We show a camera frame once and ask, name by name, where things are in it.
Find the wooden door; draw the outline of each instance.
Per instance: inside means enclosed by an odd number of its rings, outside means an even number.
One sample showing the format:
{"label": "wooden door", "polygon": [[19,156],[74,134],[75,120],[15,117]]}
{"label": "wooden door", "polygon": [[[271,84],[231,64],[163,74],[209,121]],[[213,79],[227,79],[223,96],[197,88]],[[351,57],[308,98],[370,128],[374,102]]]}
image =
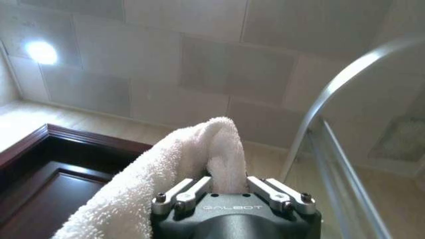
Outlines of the wooden door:
{"label": "wooden door", "polygon": [[0,239],[49,238],[150,145],[45,125],[0,153]]}
{"label": "wooden door", "polygon": [[49,162],[0,204],[0,238],[49,238],[111,175]]}

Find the towel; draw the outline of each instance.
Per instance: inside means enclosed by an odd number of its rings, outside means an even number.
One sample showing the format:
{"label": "towel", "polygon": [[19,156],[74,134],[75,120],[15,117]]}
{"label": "towel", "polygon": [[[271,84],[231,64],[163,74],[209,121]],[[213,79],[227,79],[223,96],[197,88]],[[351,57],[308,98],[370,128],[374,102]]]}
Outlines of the towel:
{"label": "towel", "polygon": [[70,215],[53,239],[151,237],[150,200],[183,178],[211,175],[211,191],[247,191],[242,145],[233,121],[218,117],[173,131]]}

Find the wall tile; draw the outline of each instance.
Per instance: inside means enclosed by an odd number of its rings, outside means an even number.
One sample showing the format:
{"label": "wall tile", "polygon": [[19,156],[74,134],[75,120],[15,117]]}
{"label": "wall tile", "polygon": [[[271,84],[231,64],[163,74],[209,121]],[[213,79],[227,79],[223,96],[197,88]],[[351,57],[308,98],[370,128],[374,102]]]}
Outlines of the wall tile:
{"label": "wall tile", "polygon": [[425,119],[425,84],[422,90],[408,105],[406,116]]}
{"label": "wall tile", "polygon": [[69,14],[0,3],[0,37],[11,56],[29,57],[26,43],[45,41],[55,49],[58,63],[81,64]]}
{"label": "wall tile", "polygon": [[347,64],[299,55],[286,86],[282,106],[306,112],[328,81]]}
{"label": "wall tile", "polygon": [[183,87],[280,104],[290,55],[186,36],[182,45]]}
{"label": "wall tile", "polygon": [[126,21],[238,41],[246,0],[125,0]]}
{"label": "wall tile", "polygon": [[371,43],[391,0],[250,0],[243,41],[351,60]]}
{"label": "wall tile", "polygon": [[101,74],[177,82],[179,34],[74,16],[82,66]]}
{"label": "wall tile", "polygon": [[330,127],[352,165],[411,176],[418,168],[416,163],[374,158],[370,155],[370,150],[379,141],[390,121],[391,119],[380,123],[335,121]]}
{"label": "wall tile", "polygon": [[225,115],[227,97],[131,81],[131,117],[167,126],[191,126]]}
{"label": "wall tile", "polygon": [[423,83],[422,77],[374,67],[335,94],[322,114],[334,121],[384,122],[404,114]]}
{"label": "wall tile", "polygon": [[30,59],[9,57],[21,94],[25,99],[47,102],[47,94],[42,82],[38,64]]}
{"label": "wall tile", "polygon": [[3,56],[0,54],[0,107],[17,99],[17,88],[14,86]]}
{"label": "wall tile", "polygon": [[229,117],[242,140],[288,148],[302,114],[231,99]]}
{"label": "wall tile", "polygon": [[121,0],[18,0],[19,3],[91,16],[122,19]]}
{"label": "wall tile", "polygon": [[392,119],[368,155],[399,161],[418,162],[425,155],[425,119]]}
{"label": "wall tile", "polygon": [[376,46],[411,32],[425,31],[425,2],[422,0],[392,0],[372,45]]}
{"label": "wall tile", "polygon": [[127,80],[69,67],[42,65],[41,70],[53,102],[129,116]]}
{"label": "wall tile", "polygon": [[[394,0],[380,30],[376,33],[372,46],[383,44],[408,34],[425,33],[425,1]],[[380,63],[394,71],[425,74],[425,43],[404,49]]]}
{"label": "wall tile", "polygon": [[7,3],[7,4],[17,4],[17,0],[0,0],[0,2]]}

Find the ceiling light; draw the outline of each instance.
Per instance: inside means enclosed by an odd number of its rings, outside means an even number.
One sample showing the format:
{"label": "ceiling light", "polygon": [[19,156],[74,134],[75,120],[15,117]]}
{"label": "ceiling light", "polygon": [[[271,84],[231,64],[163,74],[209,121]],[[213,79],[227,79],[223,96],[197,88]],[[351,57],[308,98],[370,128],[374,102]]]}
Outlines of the ceiling light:
{"label": "ceiling light", "polygon": [[57,61],[55,50],[45,41],[31,41],[26,44],[25,50],[29,57],[39,64],[53,65]]}

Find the metal bracket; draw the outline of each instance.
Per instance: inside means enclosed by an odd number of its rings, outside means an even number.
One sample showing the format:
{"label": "metal bracket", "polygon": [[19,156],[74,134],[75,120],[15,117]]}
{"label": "metal bracket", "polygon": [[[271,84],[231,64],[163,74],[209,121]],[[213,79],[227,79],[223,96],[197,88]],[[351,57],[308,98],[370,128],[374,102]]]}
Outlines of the metal bracket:
{"label": "metal bracket", "polygon": [[203,177],[199,181],[185,191],[175,196],[175,213],[181,214],[190,211],[197,206],[199,197],[211,190],[211,178]]}
{"label": "metal bracket", "polygon": [[268,207],[282,213],[292,210],[290,198],[284,193],[275,191],[259,179],[252,176],[247,177],[248,190],[267,201]]}
{"label": "metal bracket", "polygon": [[314,214],[315,213],[315,201],[308,194],[298,193],[275,179],[268,178],[264,182],[274,188],[276,191],[284,193],[290,197],[291,205],[294,210],[302,214]]}
{"label": "metal bracket", "polygon": [[193,183],[193,179],[183,179],[170,190],[166,191],[161,196],[165,197],[163,202],[157,202],[157,198],[151,199],[151,213],[155,215],[165,215],[170,212],[175,203],[175,195],[186,190]]}

